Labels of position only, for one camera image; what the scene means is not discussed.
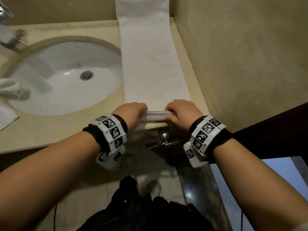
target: sink drain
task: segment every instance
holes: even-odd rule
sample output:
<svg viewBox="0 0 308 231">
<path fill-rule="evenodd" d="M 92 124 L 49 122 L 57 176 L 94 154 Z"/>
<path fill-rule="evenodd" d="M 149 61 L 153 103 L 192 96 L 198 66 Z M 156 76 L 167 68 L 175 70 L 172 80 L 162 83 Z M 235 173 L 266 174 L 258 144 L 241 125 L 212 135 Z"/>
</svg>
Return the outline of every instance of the sink drain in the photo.
<svg viewBox="0 0 308 231">
<path fill-rule="evenodd" d="M 85 71 L 85 72 L 82 72 L 81 75 L 80 75 L 80 78 L 82 80 L 89 80 L 93 77 L 93 73 L 91 71 Z"/>
</svg>

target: faucet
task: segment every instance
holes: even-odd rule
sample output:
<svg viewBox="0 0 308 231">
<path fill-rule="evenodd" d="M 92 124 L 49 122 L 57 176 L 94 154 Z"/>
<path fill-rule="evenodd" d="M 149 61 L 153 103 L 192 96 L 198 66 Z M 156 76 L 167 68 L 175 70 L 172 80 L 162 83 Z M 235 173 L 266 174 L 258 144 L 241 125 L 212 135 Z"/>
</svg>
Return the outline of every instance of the faucet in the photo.
<svg viewBox="0 0 308 231">
<path fill-rule="evenodd" d="M 14 48 L 21 38 L 26 35 L 26 31 L 19 29 L 13 34 L 7 26 L 4 26 L 12 17 L 13 13 L 0 0 L 0 44 L 8 49 Z"/>
</svg>

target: beige marble countertop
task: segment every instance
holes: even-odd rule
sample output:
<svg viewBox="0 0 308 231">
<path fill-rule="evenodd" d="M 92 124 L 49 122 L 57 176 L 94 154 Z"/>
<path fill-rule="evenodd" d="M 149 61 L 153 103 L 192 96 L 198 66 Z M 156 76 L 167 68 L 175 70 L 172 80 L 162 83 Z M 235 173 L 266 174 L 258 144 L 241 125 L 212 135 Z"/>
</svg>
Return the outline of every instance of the beige marble countertop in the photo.
<svg viewBox="0 0 308 231">
<path fill-rule="evenodd" d="M 173 42 L 191 99 L 205 115 L 208 115 L 209 111 L 206 102 L 204 101 L 194 70 L 192 69 L 183 42 L 172 18 L 170 26 Z M 10 28 L 13 31 L 23 29 L 27 31 L 28 35 L 18 46 L 18 49 L 14 51 L 0 46 L 0 77 L 6 77 L 6 73 L 10 67 L 18 62 L 20 58 L 56 42 L 81 40 L 101 43 L 104 40 L 120 48 L 120 30 L 117 20 L 22 25 L 10 26 Z M 0 103 L 4 103 L 13 108 L 4 98 L 0 98 Z M 111 113 L 123 103 L 124 90 L 122 84 L 103 101 L 89 108 L 65 115 L 38 116 L 27 114 L 13 108 L 19 115 L 19 119 L 0 131 L 0 154 L 56 143 L 81 131 L 90 121 L 104 114 Z M 167 125 L 170 124 L 164 122 L 140 124 L 137 131 Z"/>
</svg>

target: cable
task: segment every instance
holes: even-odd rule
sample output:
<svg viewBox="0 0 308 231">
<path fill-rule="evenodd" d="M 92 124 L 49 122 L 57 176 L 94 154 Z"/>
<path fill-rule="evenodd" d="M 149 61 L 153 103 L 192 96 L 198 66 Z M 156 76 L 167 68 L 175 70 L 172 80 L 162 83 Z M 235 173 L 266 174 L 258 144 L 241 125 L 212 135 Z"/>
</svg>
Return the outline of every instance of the cable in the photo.
<svg viewBox="0 0 308 231">
<path fill-rule="evenodd" d="M 241 215 L 241 231 L 243 231 L 243 211 L 242 211 L 242 215 Z"/>
<path fill-rule="evenodd" d="M 56 231 L 56 212 L 57 212 L 57 206 L 58 206 L 58 204 L 56 204 L 56 206 L 55 206 L 55 213 L 54 213 L 54 231 Z"/>
</svg>

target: white sink basin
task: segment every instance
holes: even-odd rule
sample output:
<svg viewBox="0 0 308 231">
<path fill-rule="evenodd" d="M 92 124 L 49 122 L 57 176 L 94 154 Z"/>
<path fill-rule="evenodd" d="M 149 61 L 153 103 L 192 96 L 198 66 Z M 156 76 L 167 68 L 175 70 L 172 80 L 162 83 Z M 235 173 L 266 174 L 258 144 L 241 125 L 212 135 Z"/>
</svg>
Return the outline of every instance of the white sink basin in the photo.
<svg viewBox="0 0 308 231">
<path fill-rule="evenodd" d="M 94 43 L 63 42 L 22 59 L 8 77 L 30 91 L 21 100 L 9 100 L 16 109 L 43 116 L 62 115 L 88 108 L 120 86 L 121 55 Z"/>
</svg>

